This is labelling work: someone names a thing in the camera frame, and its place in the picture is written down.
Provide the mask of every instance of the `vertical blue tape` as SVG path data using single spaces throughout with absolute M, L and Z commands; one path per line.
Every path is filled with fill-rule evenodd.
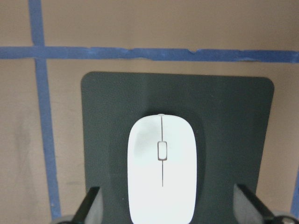
M 44 46 L 41 0 L 28 0 L 33 45 Z M 52 220 L 61 217 L 46 59 L 36 58 L 36 85 Z
M 295 217 L 299 218 L 299 170 L 298 170 L 296 186 L 295 186 L 295 190 L 294 190 L 291 213 Z

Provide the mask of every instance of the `mouse pad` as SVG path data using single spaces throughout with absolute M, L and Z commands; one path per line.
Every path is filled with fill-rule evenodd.
M 132 223 L 128 137 L 138 119 L 159 113 L 184 118 L 195 134 L 197 194 L 191 223 L 237 223 L 233 186 L 243 183 L 256 190 L 274 92 L 271 80 L 90 72 L 81 90 L 86 188 L 103 190 L 103 224 Z

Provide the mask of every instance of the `computer mouse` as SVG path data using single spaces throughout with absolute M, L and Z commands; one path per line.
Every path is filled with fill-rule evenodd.
M 128 139 L 128 202 L 134 224 L 191 222 L 197 178 L 190 124 L 173 115 L 138 120 Z

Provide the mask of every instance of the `wireless mouse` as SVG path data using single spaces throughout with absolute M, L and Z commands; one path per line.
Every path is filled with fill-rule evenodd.
M 138 120 L 128 140 L 128 202 L 134 224 L 188 224 L 196 197 L 196 142 L 173 115 Z

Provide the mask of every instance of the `scroll wheel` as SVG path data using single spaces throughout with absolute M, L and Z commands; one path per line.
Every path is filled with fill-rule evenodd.
M 158 142 L 158 160 L 160 160 L 160 161 L 167 160 L 167 142 L 166 141 Z

